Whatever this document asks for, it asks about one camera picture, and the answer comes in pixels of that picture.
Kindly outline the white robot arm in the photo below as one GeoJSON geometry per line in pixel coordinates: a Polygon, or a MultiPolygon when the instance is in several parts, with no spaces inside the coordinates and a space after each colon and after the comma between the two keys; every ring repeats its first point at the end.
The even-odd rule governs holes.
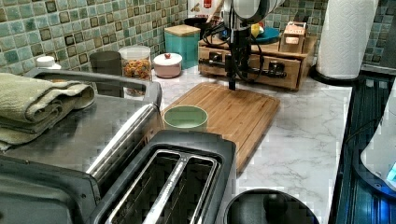
{"type": "Polygon", "coordinates": [[[229,89],[234,91],[236,78],[254,82],[263,73],[263,57],[260,67],[248,65],[251,43],[262,52],[256,38],[251,34],[251,25],[262,21],[269,13],[281,6],[286,0],[224,0],[223,21],[228,31],[227,45],[230,53],[225,56],[225,71],[229,89]]]}

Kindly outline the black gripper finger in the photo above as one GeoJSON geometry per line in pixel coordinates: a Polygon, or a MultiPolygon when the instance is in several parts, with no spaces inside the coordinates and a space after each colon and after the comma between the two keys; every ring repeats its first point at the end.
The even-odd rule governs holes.
{"type": "Polygon", "coordinates": [[[234,91],[236,89],[236,79],[234,75],[230,75],[228,77],[228,81],[229,81],[229,89],[234,91]]]}

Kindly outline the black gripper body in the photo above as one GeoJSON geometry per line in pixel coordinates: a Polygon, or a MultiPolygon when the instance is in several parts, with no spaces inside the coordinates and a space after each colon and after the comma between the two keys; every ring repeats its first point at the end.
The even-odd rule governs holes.
{"type": "Polygon", "coordinates": [[[232,59],[230,64],[234,66],[234,69],[228,68],[227,77],[234,75],[235,77],[247,78],[248,74],[237,75],[239,65],[247,66],[249,60],[249,54],[251,50],[250,45],[250,29],[248,27],[242,30],[228,30],[228,41],[227,41],[232,59]]]}

